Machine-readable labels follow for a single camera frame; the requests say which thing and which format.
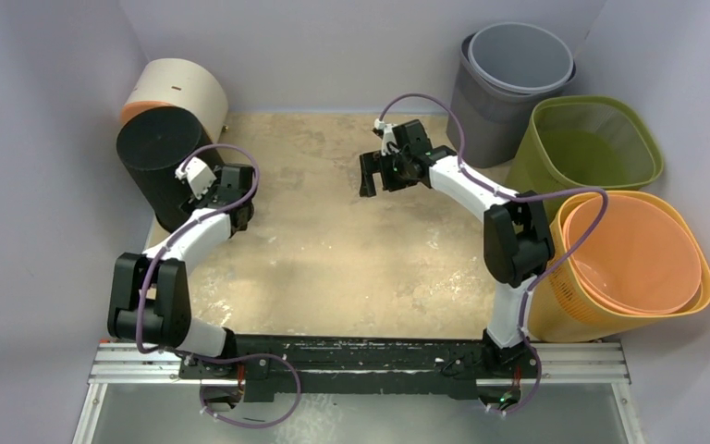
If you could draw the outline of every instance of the black motor joint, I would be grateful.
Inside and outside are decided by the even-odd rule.
[[[216,180],[210,190],[195,203],[197,208],[224,208],[241,199],[251,189],[254,181],[254,167],[242,164],[225,164],[214,168]],[[254,204],[251,200],[231,209],[230,215],[233,233],[244,231],[254,216]]]

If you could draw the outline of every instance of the green trash can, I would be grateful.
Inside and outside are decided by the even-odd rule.
[[[663,172],[663,156],[641,118],[611,97],[547,99],[532,111],[506,185],[538,193],[583,186],[639,190]],[[552,220],[564,198],[545,201]]]

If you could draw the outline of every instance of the black base bar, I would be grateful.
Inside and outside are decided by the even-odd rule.
[[[338,338],[316,336],[237,335],[240,356],[271,353],[283,357],[300,374],[304,393],[437,394],[454,400],[489,401],[477,379],[535,377],[532,354],[523,344],[499,349],[484,332],[483,340]],[[273,360],[245,364],[246,402],[269,402],[276,393],[294,393],[287,368]],[[184,363],[182,379],[234,379],[235,366]]]

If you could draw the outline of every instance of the glass panel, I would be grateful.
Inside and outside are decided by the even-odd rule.
[[[271,420],[291,403],[291,395],[277,395],[273,403],[244,404],[228,415]],[[484,413],[480,402],[431,395],[303,395],[284,424],[264,430],[199,411],[196,386],[111,385],[93,442],[627,443],[607,384],[543,386],[523,412],[505,420]]]

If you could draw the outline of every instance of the mesh basket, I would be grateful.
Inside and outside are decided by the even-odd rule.
[[[652,135],[628,106],[609,97],[571,96],[534,108],[507,185],[539,193],[581,186],[638,190],[662,171]],[[563,202],[545,201],[549,219]]]
[[[687,232],[701,259],[701,288],[698,294],[681,310],[672,314],[633,315],[609,310],[594,301],[583,289],[573,272],[570,261],[565,261],[556,271],[541,281],[532,296],[528,327],[538,339],[548,342],[581,342],[599,339],[637,327],[647,326],[671,317],[692,315],[700,312],[710,303],[710,268],[698,241],[681,215],[662,199],[639,191],[610,191],[641,199],[676,220]],[[569,198],[559,208],[557,217],[551,224],[551,235],[557,246],[556,261],[565,249],[562,247],[562,224],[570,212],[581,203],[597,196],[594,193],[581,194]]]

